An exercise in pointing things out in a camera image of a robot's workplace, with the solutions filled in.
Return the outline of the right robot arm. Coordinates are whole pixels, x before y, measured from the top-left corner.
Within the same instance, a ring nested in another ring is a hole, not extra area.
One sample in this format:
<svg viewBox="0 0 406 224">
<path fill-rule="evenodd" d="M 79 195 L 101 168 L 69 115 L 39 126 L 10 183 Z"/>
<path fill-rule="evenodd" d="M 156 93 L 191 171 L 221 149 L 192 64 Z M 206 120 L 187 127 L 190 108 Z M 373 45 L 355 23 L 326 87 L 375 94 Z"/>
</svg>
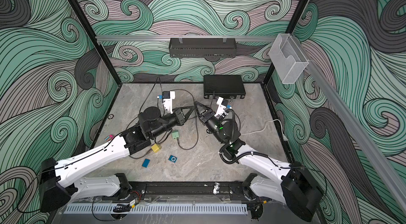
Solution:
<svg viewBox="0 0 406 224">
<path fill-rule="evenodd" d="M 312 221 L 325 193 L 312 175 L 313 169 L 299 162 L 278 161 L 240 140 L 234 110 L 223 112 L 232 114 L 231 119 L 219 120 L 211 107 L 198 101 L 193 105 L 198 119 L 222 144 L 219 150 L 221 160 L 228 165 L 242 164 L 256 171 L 244 181 L 249 195 L 283 203 L 300 219 Z"/>
</svg>

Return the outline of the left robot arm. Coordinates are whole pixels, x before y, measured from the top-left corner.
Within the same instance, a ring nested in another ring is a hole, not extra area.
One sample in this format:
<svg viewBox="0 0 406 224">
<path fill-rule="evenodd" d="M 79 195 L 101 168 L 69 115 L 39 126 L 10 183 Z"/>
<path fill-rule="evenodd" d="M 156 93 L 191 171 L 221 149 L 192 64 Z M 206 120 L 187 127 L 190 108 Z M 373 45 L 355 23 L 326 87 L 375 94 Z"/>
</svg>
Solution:
<svg viewBox="0 0 406 224">
<path fill-rule="evenodd" d="M 161 115 L 157 107 L 139 113 L 139 121 L 115 136 L 111 141 L 68 159 L 53 157 L 41 163 L 39 176 L 40 211 L 52 212 L 80 198 L 106 196 L 115 199 L 130 194 L 126 176 L 88 181 L 85 175 L 115 160 L 133 155 L 151 146 L 152 141 L 175 126 L 182 126 L 194 113 L 193 106 L 175 108 L 171 114 Z"/>
</svg>

